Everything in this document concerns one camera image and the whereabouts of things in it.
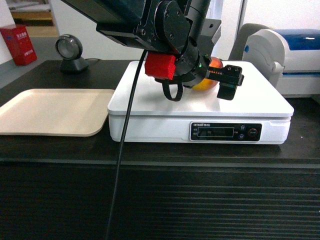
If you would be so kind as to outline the black gripper red block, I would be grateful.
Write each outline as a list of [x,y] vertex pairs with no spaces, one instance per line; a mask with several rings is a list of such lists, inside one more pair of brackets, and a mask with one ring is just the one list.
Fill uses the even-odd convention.
[[206,77],[221,82],[217,93],[218,99],[233,100],[237,86],[241,86],[244,80],[243,69],[235,65],[226,65],[222,68],[209,67],[210,63],[211,60],[197,47],[189,46],[180,57],[168,53],[148,52],[144,71],[147,76],[153,77],[159,83],[182,82],[186,88],[194,87]]

